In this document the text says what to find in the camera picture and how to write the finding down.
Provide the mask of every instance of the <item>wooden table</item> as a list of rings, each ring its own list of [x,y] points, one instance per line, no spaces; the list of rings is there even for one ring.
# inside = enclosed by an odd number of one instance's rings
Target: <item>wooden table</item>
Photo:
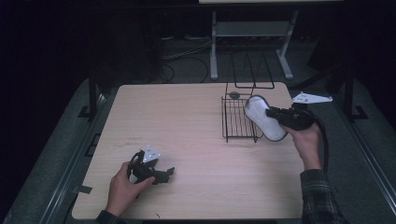
[[[225,87],[224,83],[122,86],[83,182],[92,191],[78,195],[73,217],[96,218],[106,206],[111,177],[147,145],[162,153],[157,170],[176,170],[169,183],[141,193],[124,218],[300,217],[303,164],[290,136],[280,142],[263,137],[257,143],[250,138],[227,143],[221,123]],[[291,105],[283,83],[254,93],[273,106]]]

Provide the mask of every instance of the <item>black wire rack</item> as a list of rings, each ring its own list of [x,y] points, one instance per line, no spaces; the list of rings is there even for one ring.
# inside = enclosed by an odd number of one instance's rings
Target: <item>black wire rack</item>
[[[235,70],[234,56],[231,55],[232,72],[228,72],[227,85],[224,97],[221,97],[221,114],[222,114],[222,135],[228,142],[230,138],[251,138],[256,143],[263,137],[262,130],[245,115],[245,104],[248,98],[253,95],[256,89],[274,89],[274,81],[270,73],[267,59],[262,53],[256,75],[253,73],[249,54],[246,53],[244,66],[247,65],[249,70],[249,79],[245,82],[238,82]],[[260,72],[262,65],[265,65],[264,72]],[[237,91],[229,91],[230,74],[233,74],[233,85]],[[258,77],[268,76],[270,86],[260,87],[257,85]]]

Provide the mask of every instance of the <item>white triangular piece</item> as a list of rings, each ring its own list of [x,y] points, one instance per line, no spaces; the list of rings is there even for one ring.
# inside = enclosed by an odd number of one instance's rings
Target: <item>white triangular piece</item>
[[[315,103],[324,103],[324,102],[331,102],[332,97],[324,97],[324,96],[317,96],[317,95],[312,95],[312,94],[307,94],[301,92],[298,94],[296,97],[291,99],[294,103],[299,103],[299,104],[315,104]]]
[[[145,150],[145,156],[143,157],[143,162],[154,161],[155,159],[160,158],[160,156],[161,156],[161,153],[159,153],[154,148],[152,148],[150,145],[148,145]]]

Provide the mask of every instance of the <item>cable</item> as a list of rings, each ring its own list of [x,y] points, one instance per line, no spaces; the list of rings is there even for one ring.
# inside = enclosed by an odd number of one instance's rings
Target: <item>cable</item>
[[[136,153],[132,156],[131,161],[130,161],[129,164],[128,164],[128,170],[127,170],[127,172],[126,172],[128,179],[129,179],[129,177],[131,176],[132,170],[133,170],[133,168],[134,168],[134,159],[136,159],[136,157],[139,159],[139,153],[140,153],[140,151],[139,151],[139,152],[136,152]]]
[[[217,54],[235,54],[235,53],[239,53],[239,52],[243,52],[243,51],[248,51],[248,45],[245,44],[245,46],[241,46],[239,43],[235,42],[235,41],[231,41],[229,44],[227,44],[228,49],[217,49],[216,53]],[[236,50],[232,50],[233,49],[233,45],[236,45],[239,49]]]
[[[172,62],[172,61],[175,61],[175,60],[196,60],[196,61],[202,63],[202,64],[205,66],[206,72],[205,72],[204,78],[203,78],[199,83],[204,83],[204,82],[206,81],[206,78],[209,76],[209,67],[208,67],[208,65],[206,64],[206,62],[204,62],[204,60],[202,60],[202,59],[195,58],[195,57],[183,57],[183,58],[176,58],[176,59],[173,59],[173,60],[169,60],[169,62]],[[169,67],[169,68],[173,71],[173,75],[171,76],[170,79],[168,79],[168,82],[169,82],[169,81],[171,81],[172,78],[174,77],[175,71],[174,71],[174,69],[172,68],[172,66],[170,66],[170,65],[168,65],[168,64],[164,64],[164,66]]]
[[[190,55],[196,52],[199,52],[201,50],[207,49],[208,46],[210,46],[212,43],[212,41],[209,39],[209,41],[207,41],[206,43],[204,43],[202,46],[199,46],[197,48],[194,49],[189,49],[187,51],[181,52],[179,54],[174,54],[174,55],[169,55],[169,56],[163,56],[163,59],[165,60],[171,60],[171,59],[175,59],[175,58],[179,58],[182,56],[186,56],[186,55]]]
[[[165,74],[164,71],[160,71],[160,79],[163,81],[163,84],[172,83],[172,79],[175,76],[175,70],[173,69],[172,66],[170,66],[166,63],[163,66],[169,68],[172,71],[172,76],[170,78],[168,78],[168,76]]]
[[[318,125],[323,140],[323,171],[327,173],[329,168],[329,140],[327,139],[326,129],[320,118],[314,115],[315,123]]]
[[[192,43],[202,43],[205,42],[206,40],[210,39],[208,36],[205,37],[193,37],[193,36],[185,36],[184,39],[192,42]]]

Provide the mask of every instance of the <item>human hand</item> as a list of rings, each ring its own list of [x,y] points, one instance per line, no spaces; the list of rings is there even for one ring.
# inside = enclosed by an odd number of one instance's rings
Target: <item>human hand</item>
[[[292,136],[294,145],[297,148],[300,158],[303,160],[304,169],[321,170],[322,167],[318,152],[320,140],[320,129],[318,125],[314,123],[311,127],[302,131],[295,131],[283,125],[280,126]]]
[[[131,206],[136,196],[155,180],[153,176],[138,184],[131,183],[127,177],[128,164],[128,161],[123,163],[110,182],[105,210],[116,217],[121,216]]]

